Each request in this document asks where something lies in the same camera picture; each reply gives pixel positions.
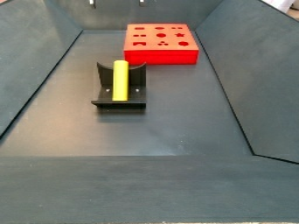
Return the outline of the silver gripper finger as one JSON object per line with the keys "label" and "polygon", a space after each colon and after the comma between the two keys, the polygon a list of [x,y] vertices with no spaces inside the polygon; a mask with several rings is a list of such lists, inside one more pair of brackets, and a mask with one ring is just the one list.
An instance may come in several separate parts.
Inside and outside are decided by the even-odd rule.
{"label": "silver gripper finger", "polygon": [[88,0],[88,4],[96,9],[96,0]]}
{"label": "silver gripper finger", "polygon": [[146,6],[147,6],[147,2],[146,2],[146,0],[139,0],[139,6],[141,6],[141,7],[146,7]]}

